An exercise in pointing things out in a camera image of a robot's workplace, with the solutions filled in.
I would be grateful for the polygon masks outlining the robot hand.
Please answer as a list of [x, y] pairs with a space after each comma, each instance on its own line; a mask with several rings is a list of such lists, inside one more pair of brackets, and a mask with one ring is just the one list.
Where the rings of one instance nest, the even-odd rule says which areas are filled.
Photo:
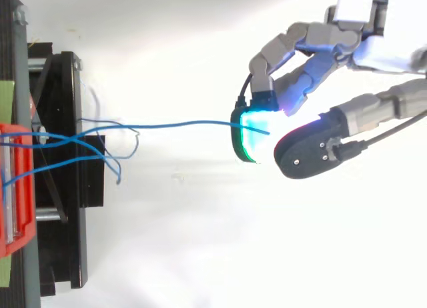
[[338, 0], [322, 22], [297, 22], [274, 37], [250, 61], [231, 114], [236, 156], [256, 163], [265, 135], [342, 67], [412, 80], [359, 95], [284, 135], [273, 155], [287, 178], [330, 171], [426, 117], [426, 0]]

